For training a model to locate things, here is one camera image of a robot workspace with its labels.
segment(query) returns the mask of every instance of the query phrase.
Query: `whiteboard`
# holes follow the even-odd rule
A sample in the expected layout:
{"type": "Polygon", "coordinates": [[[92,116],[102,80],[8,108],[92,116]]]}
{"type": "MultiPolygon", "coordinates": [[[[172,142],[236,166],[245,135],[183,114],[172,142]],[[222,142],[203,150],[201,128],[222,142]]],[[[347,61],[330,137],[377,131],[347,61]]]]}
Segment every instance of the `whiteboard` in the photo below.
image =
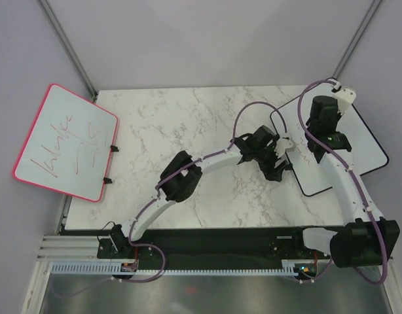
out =
{"type": "Polygon", "coordinates": [[[16,179],[99,201],[118,119],[52,84],[16,162],[16,179]]]}
{"type": "MultiPolygon", "coordinates": [[[[301,103],[301,116],[304,123],[310,116],[313,97],[318,95],[331,96],[331,90],[332,85],[320,84],[306,93],[301,103]]],[[[287,123],[288,133],[296,143],[296,149],[293,152],[288,152],[287,157],[293,164],[293,170],[303,194],[313,196],[331,188],[332,185],[325,172],[316,162],[313,154],[307,148],[304,130],[301,128],[297,117],[298,103],[298,98],[296,98],[280,108],[280,112],[287,123]]],[[[276,131],[283,133],[282,122],[277,114],[271,114],[271,121],[276,131]]],[[[339,120],[337,131],[347,136],[352,146],[356,169],[360,175],[388,164],[389,159],[386,153],[354,106],[350,107],[339,120]]]]}

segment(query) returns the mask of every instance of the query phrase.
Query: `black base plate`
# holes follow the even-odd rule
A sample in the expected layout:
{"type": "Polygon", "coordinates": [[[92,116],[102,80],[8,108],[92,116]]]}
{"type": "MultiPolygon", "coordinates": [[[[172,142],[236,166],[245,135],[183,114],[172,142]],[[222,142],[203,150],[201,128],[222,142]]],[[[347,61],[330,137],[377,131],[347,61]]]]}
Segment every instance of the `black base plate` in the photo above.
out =
{"type": "MultiPolygon", "coordinates": [[[[166,256],[166,270],[260,270],[278,269],[282,260],[313,260],[302,231],[308,227],[159,229],[147,230],[138,243],[155,244],[166,256]]],[[[339,231],[341,226],[325,227],[339,231]]],[[[134,258],[134,248],[115,253],[109,239],[102,239],[98,258],[134,258]]],[[[156,270],[161,255],[138,248],[139,269],[156,270]]],[[[318,253],[319,259],[328,259],[318,253]]]]}

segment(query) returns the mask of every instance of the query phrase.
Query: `gray floor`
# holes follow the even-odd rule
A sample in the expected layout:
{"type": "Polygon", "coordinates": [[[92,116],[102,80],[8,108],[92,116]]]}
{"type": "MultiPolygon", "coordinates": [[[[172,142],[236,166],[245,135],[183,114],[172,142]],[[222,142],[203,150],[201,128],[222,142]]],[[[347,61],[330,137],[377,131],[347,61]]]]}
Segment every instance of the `gray floor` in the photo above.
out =
{"type": "MultiPolygon", "coordinates": [[[[58,293],[71,294],[99,280],[94,275],[53,275],[58,293]]],[[[352,269],[332,266],[314,284],[278,277],[165,276],[152,283],[102,283],[72,299],[46,294],[41,313],[391,313],[383,287],[352,269]]]]}

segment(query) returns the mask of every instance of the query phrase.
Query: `gray wall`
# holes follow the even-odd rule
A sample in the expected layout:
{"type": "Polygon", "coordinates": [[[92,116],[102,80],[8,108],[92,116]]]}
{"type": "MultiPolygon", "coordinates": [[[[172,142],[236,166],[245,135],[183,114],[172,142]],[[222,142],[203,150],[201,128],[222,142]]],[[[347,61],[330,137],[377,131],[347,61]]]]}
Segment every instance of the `gray wall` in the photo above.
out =
{"type": "Polygon", "coordinates": [[[329,77],[371,0],[48,0],[100,90],[329,77]]]}
{"type": "Polygon", "coordinates": [[[0,314],[19,313],[59,194],[19,183],[11,170],[47,86],[88,97],[34,0],[0,1],[0,314]]]}
{"type": "Polygon", "coordinates": [[[402,275],[402,0],[387,0],[341,81],[357,89],[356,106],[390,156],[363,179],[387,218],[401,227],[393,256],[402,275]]]}

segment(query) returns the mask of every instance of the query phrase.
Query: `white bracket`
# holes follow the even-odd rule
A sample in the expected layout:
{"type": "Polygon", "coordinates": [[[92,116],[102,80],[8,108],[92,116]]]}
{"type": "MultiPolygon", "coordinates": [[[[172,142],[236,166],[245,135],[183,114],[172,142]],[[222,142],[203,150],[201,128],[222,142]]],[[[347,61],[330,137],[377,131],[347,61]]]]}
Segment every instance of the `white bracket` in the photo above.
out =
{"type": "Polygon", "coordinates": [[[338,112],[343,116],[356,100],[357,93],[349,87],[342,87],[339,91],[333,93],[333,96],[338,100],[338,112]]]}
{"type": "Polygon", "coordinates": [[[275,153],[278,158],[281,158],[287,151],[295,150],[295,143],[287,133],[281,134],[280,139],[277,141],[275,153]]]}

